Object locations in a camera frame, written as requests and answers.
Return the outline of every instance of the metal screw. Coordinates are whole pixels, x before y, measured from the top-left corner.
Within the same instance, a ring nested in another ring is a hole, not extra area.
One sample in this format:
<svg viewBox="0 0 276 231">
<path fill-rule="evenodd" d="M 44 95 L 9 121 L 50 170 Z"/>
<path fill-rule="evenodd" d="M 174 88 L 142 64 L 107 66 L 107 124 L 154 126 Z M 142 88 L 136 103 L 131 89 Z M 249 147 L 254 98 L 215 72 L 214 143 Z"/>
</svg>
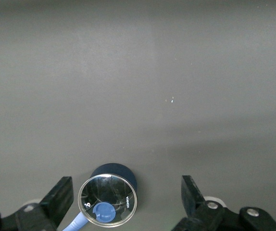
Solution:
<svg viewBox="0 0 276 231">
<path fill-rule="evenodd" d="M 247 213 L 250 215 L 250 216 L 253 216 L 253 217 L 258 217 L 259 216 L 259 212 L 253 208 L 249 208 L 247 209 Z"/>
<path fill-rule="evenodd" d="M 214 202 L 207 203 L 207 206 L 211 209 L 217 209 L 218 208 L 218 204 L 216 204 Z"/>
<path fill-rule="evenodd" d="M 27 213 L 27 212 L 30 212 L 33 209 L 34 209 L 34 207 L 32 205 L 28 205 L 26 208 L 24 208 L 24 212 Z"/>
</svg>

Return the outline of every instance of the gray surface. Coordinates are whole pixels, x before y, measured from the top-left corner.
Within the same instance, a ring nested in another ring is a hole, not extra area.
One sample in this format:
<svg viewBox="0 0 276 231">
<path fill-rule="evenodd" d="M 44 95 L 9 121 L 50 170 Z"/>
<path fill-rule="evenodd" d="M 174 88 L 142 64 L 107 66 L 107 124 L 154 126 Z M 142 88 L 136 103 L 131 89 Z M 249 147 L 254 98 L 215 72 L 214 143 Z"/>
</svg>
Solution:
<svg viewBox="0 0 276 231">
<path fill-rule="evenodd" d="M 276 1 L 0 0 L 0 212 L 108 162 L 138 178 L 115 230 L 171 230 L 186 174 L 276 220 Z"/>
</svg>

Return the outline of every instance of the bolt head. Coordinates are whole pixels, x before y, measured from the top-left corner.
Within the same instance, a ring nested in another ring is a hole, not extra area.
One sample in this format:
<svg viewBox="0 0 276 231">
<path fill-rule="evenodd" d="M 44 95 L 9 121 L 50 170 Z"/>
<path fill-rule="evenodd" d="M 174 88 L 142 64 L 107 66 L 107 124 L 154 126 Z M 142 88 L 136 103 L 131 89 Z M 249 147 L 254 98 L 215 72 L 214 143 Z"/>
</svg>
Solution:
<svg viewBox="0 0 276 231">
<path fill-rule="evenodd" d="M 253 217 L 258 217 L 259 216 L 259 212 L 253 208 L 249 208 L 247 209 L 247 213 L 250 215 L 250 216 L 253 216 Z"/>
<path fill-rule="evenodd" d="M 217 209 L 218 208 L 218 204 L 216 204 L 214 202 L 207 203 L 207 206 L 211 209 Z"/>
</svg>

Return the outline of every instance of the light blue tube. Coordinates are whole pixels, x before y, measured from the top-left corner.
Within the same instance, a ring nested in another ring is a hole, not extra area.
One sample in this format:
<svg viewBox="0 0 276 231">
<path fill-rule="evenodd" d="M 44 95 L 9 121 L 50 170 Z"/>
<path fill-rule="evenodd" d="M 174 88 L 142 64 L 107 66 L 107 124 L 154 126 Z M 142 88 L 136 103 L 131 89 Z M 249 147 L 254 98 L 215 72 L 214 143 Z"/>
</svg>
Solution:
<svg viewBox="0 0 276 231">
<path fill-rule="evenodd" d="M 80 212 L 63 231 L 78 231 L 87 223 L 88 219 Z"/>
</svg>

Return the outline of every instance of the metal lens rim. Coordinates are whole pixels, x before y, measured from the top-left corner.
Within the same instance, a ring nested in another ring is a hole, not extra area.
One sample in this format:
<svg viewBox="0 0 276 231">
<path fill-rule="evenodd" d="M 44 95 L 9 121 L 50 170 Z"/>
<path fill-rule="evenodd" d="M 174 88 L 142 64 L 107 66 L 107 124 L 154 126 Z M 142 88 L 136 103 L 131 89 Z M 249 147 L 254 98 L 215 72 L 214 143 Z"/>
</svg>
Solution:
<svg viewBox="0 0 276 231">
<path fill-rule="evenodd" d="M 122 181 L 124 181 L 129 187 L 130 189 L 132 190 L 133 194 L 134 194 L 134 198 L 135 198 L 135 202 L 134 202 L 134 208 L 133 210 L 131 211 L 131 213 L 124 219 L 124 220 L 121 220 L 121 221 L 118 221 L 118 222 L 115 222 L 115 223 L 101 223 L 97 220 L 95 220 L 93 217 L 91 217 L 85 210 L 84 210 L 84 206 L 82 205 L 81 203 L 81 194 L 82 194 L 82 191 L 84 189 L 84 187 L 93 179 L 97 178 L 97 177 L 108 177 L 109 176 L 113 176 L 113 177 L 116 177 Z M 90 179 L 88 179 L 80 188 L 79 190 L 79 193 L 78 193 L 78 206 L 79 206 L 79 209 L 80 211 L 85 215 L 85 217 L 93 224 L 95 225 L 98 225 L 98 226 L 101 226 L 101 227 L 117 227 L 117 226 L 120 226 L 120 225 L 123 225 L 124 223 L 126 223 L 128 220 L 130 220 L 132 218 L 132 216 L 134 215 L 136 209 L 137 209 L 137 193 L 134 189 L 134 187 L 132 186 L 132 184 L 127 181 L 126 179 L 124 179 L 123 177 L 120 177 L 118 175 L 115 175 L 115 174 L 99 174 L 99 175 L 96 175 L 94 177 L 91 177 Z"/>
</svg>

